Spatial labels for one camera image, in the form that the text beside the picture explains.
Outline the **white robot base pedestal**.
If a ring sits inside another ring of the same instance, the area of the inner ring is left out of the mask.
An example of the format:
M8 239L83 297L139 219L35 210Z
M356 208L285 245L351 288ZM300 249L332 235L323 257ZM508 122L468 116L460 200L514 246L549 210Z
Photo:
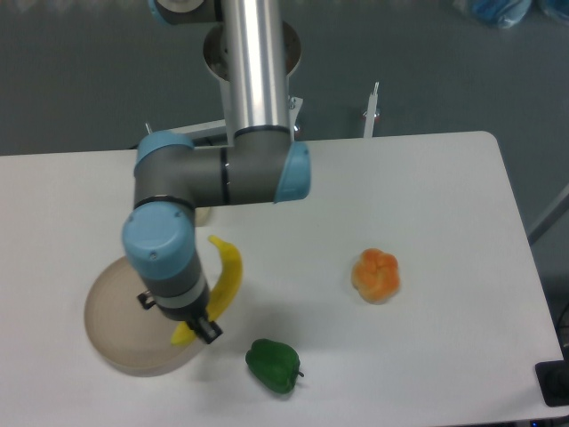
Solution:
M286 82L298 68L301 62L301 41L294 28L283 21L284 54ZM228 53L225 42L224 28L221 23L214 26L206 35L203 47L204 62L210 73L217 79L220 87L221 102L226 122L225 136L228 145L234 144L234 126L232 124L231 87L228 74Z

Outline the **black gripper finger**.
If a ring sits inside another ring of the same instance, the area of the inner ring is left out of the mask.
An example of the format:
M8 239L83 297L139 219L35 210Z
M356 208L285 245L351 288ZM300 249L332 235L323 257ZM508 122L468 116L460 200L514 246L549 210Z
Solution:
M191 318L186 321L189 329L205 344L211 344L222 335L222 330L215 321L211 321L207 315Z

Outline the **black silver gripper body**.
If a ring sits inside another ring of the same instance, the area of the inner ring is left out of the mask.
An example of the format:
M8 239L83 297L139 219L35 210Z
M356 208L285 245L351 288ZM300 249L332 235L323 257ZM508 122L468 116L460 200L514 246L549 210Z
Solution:
M206 306L210 301L207 281L201 276L184 293L172 297L153 295L149 290L137 295L137 301L144 310L157 307L164 316L176 321L194 321L207 318Z

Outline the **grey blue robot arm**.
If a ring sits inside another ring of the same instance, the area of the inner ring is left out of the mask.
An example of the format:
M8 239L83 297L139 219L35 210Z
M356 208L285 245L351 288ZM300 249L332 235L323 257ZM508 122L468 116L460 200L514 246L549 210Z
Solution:
M204 57L228 85L228 142L198 148L183 134L161 131L139 144L132 213L122 230L125 256L157 307L204 342L221 330L196 249L199 207L301 200L310 190L308 147L294 139L288 78L301 42L276 1L152 1L169 25L210 22Z

